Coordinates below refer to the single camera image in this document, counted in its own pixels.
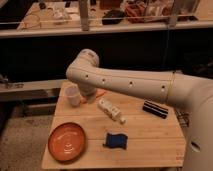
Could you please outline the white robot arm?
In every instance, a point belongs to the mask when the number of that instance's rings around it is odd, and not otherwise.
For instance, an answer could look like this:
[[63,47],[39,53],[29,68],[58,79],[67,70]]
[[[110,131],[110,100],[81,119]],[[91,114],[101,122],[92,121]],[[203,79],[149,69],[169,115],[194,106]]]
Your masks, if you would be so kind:
[[103,69],[90,49],[80,51],[66,77],[86,98],[102,88],[185,111],[189,128],[182,171],[213,171],[213,79],[175,72]]

